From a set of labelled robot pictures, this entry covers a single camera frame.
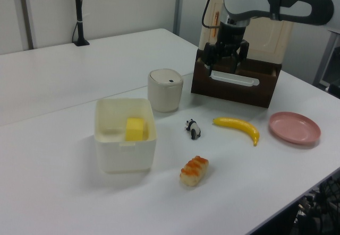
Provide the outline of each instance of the panda figurine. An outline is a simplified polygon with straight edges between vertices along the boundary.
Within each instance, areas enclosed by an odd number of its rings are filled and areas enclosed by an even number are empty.
[[[185,125],[187,126],[186,130],[191,132],[192,140],[196,140],[201,136],[201,129],[194,120],[190,119],[189,121],[186,121]]]

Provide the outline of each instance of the wall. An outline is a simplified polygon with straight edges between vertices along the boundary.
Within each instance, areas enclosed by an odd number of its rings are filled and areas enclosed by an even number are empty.
[[[201,21],[205,6],[206,0],[180,0],[177,34],[196,46],[200,41]]]
[[[20,0],[0,0],[0,55],[28,49]]]
[[[35,48],[71,42],[74,0],[27,2]],[[82,11],[87,40],[155,28],[172,32],[176,0],[83,0]]]
[[[330,32],[321,27],[295,23],[282,63],[284,71],[313,84]]]
[[[178,35],[196,46],[199,44],[205,3],[206,0],[181,0]],[[283,70],[308,83],[313,83],[329,35],[327,30],[319,27],[294,24],[283,60]]]

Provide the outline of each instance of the cream cabinet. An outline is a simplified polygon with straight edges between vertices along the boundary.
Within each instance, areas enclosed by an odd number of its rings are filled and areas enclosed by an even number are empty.
[[[205,16],[205,24],[219,25],[223,0],[210,0]],[[291,35],[293,23],[273,21],[268,18],[251,19],[243,39],[249,42],[248,58],[281,64]],[[202,27],[200,49],[205,43],[215,43],[218,29]]]

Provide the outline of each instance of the plastic plate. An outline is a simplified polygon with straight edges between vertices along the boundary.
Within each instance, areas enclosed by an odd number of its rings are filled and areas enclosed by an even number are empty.
[[[269,127],[280,138],[295,144],[314,143],[321,135],[321,130],[314,121],[293,112],[273,114]]]

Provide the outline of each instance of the yellow banana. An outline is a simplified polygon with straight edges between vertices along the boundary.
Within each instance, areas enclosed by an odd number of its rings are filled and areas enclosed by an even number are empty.
[[[244,131],[253,139],[254,146],[256,146],[259,141],[259,131],[256,129],[255,126],[247,121],[232,117],[218,117],[213,119],[212,121],[215,125],[235,128]]]

